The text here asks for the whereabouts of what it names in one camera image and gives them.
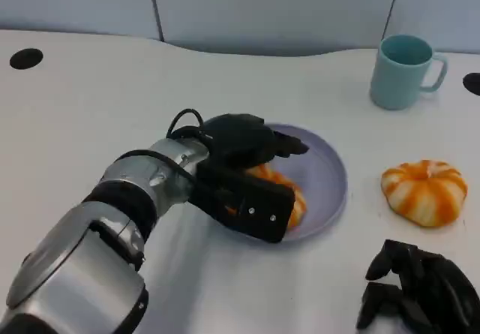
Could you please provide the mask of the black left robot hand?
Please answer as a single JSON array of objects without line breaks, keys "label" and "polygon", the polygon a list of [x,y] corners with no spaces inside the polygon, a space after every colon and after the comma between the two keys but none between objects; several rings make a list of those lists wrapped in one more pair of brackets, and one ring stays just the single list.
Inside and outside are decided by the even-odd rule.
[{"label": "black left robot hand", "polygon": [[249,169],[309,150],[299,138],[282,134],[251,114],[216,116],[204,122],[200,131],[207,139],[209,158],[232,169]]}]

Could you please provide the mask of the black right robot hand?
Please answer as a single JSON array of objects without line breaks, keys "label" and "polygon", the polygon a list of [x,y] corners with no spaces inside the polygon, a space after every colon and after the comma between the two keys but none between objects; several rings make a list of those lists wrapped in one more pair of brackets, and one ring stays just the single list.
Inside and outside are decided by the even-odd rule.
[{"label": "black right robot hand", "polygon": [[370,263],[356,329],[398,316],[412,333],[478,333],[479,295],[441,254],[387,239]]}]

